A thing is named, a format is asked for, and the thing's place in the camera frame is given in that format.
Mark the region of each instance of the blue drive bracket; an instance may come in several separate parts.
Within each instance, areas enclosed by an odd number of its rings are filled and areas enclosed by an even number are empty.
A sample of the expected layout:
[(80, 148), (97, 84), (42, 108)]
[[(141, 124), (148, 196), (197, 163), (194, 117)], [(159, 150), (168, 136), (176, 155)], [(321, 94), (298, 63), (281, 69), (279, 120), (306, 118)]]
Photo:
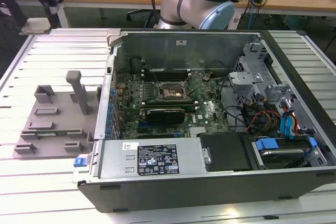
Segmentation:
[(279, 148), (275, 138), (260, 138), (258, 141), (256, 141), (256, 145), (259, 151), (274, 150)]

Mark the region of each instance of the label sticker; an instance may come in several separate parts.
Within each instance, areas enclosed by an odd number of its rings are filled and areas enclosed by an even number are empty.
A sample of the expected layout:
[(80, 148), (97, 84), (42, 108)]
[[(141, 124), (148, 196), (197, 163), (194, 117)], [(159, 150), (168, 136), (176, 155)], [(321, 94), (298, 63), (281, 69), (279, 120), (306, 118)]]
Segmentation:
[(176, 41), (176, 45), (177, 46), (186, 46), (187, 45), (187, 41), (186, 40), (177, 40)]
[(139, 146), (138, 142), (122, 143), (122, 150), (136, 150)]
[(138, 174), (178, 174), (179, 160), (175, 144), (138, 146)]
[(37, 133), (37, 136), (56, 136), (56, 133)]

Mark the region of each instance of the table leg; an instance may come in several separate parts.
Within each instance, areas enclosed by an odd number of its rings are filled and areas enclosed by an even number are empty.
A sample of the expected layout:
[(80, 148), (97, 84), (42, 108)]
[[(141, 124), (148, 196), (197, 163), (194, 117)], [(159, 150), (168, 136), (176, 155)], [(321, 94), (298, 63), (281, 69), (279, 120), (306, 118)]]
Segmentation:
[(230, 23), (227, 27), (228, 30), (237, 30), (240, 18), (241, 18), (243, 13), (244, 13), (243, 8), (236, 8), (235, 9), (235, 13), (234, 13), (233, 17), (231, 18)]
[(70, 23), (67, 19), (67, 14), (66, 14), (66, 11), (65, 11), (64, 4), (59, 4), (59, 9), (58, 9), (57, 14), (58, 14), (59, 21), (61, 23), (61, 27), (62, 28), (69, 28)]

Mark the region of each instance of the gray plastic stand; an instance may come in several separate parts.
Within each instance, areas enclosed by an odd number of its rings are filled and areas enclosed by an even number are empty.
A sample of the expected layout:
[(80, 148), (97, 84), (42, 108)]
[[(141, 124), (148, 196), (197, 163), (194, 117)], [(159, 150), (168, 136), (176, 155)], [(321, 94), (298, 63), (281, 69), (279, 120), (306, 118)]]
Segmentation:
[(37, 87), (36, 102), (13, 158), (77, 157), (92, 151), (99, 100), (96, 92), (86, 92), (80, 78), (80, 71), (66, 76), (74, 93)]

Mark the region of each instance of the blue clip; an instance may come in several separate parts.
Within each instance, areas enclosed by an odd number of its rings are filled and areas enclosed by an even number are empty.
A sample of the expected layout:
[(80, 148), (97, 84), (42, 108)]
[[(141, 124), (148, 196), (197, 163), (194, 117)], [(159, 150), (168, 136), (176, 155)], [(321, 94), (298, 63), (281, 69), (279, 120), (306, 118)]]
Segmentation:
[(73, 163), (74, 167), (84, 167), (86, 166), (86, 157), (76, 157)]
[(278, 149), (279, 145), (275, 138), (261, 138), (256, 141), (256, 145), (259, 151), (265, 149)]
[(312, 148), (315, 148), (317, 146), (317, 142), (314, 137), (309, 138), (309, 143), (311, 144)]
[(290, 127), (292, 125), (293, 119), (291, 117), (287, 118), (286, 128), (285, 128), (285, 136), (288, 136), (290, 139), (293, 139), (294, 136), (290, 133)]
[(283, 116), (280, 122), (280, 132), (285, 133), (286, 118)]

